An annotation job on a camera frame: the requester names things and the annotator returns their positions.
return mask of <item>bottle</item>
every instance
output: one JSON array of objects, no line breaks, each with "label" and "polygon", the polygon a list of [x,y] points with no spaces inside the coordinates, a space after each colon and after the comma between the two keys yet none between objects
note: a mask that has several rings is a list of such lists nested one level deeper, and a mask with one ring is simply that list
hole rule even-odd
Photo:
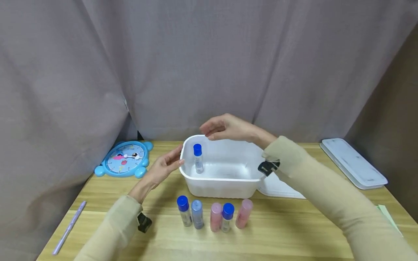
[{"label": "bottle", "polygon": [[203,209],[200,200],[191,203],[191,216],[193,217],[194,228],[201,229],[203,227]]},{"label": "bottle", "polygon": [[210,212],[210,230],[218,232],[222,224],[222,205],[213,203]]},{"label": "bottle", "polygon": [[235,221],[235,225],[239,229],[243,229],[250,218],[252,210],[252,201],[249,199],[244,199],[242,201],[240,210],[238,211],[237,220]]},{"label": "bottle", "polygon": [[231,203],[225,203],[222,210],[222,225],[221,230],[227,233],[231,228],[232,217],[234,217],[234,205]]},{"label": "bottle", "polygon": [[196,143],[193,146],[194,152],[194,165],[196,167],[196,173],[201,174],[203,172],[203,159],[202,159],[202,145]]},{"label": "bottle", "polygon": [[183,221],[183,225],[185,227],[191,226],[191,215],[189,210],[189,201],[187,200],[187,197],[182,195],[177,198],[177,206],[178,210],[180,210],[180,216],[181,220]]}]

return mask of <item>clock face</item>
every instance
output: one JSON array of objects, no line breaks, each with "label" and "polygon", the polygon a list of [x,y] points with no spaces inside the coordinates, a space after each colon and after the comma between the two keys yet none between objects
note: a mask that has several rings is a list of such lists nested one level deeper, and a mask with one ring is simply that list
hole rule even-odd
[{"label": "clock face", "polygon": [[106,166],[115,173],[124,173],[138,166],[145,152],[138,145],[125,145],[114,151],[107,159]]}]

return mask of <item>cartoon clock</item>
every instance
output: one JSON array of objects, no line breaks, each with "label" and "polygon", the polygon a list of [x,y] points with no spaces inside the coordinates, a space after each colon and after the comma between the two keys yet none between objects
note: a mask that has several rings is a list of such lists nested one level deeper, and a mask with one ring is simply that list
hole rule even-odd
[{"label": "cartoon clock", "polygon": [[102,164],[94,170],[96,176],[108,174],[112,177],[141,178],[150,163],[149,151],[153,149],[151,142],[128,141],[117,144],[105,156]]}]

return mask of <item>white lid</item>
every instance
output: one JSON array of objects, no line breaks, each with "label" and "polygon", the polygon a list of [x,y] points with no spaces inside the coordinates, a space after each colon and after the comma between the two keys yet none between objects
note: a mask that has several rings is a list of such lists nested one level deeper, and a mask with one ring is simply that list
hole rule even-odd
[{"label": "white lid", "polygon": [[323,139],[321,148],[359,189],[379,188],[387,179],[345,140]]},{"label": "white lid", "polygon": [[275,173],[271,173],[268,177],[260,181],[258,191],[269,197],[305,199],[301,193],[281,181]]}]

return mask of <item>pink bottle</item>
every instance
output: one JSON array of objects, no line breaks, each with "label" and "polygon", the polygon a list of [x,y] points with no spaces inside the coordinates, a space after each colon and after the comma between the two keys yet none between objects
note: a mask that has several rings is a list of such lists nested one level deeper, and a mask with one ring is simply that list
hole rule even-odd
[{"label": "pink bottle", "polygon": [[213,203],[210,212],[210,229],[212,232],[218,232],[222,223],[222,205]]},{"label": "pink bottle", "polygon": [[244,199],[242,201],[241,208],[238,212],[237,220],[235,221],[235,225],[239,229],[245,228],[245,225],[248,222],[248,219],[250,218],[252,210],[252,201],[249,199]]}]

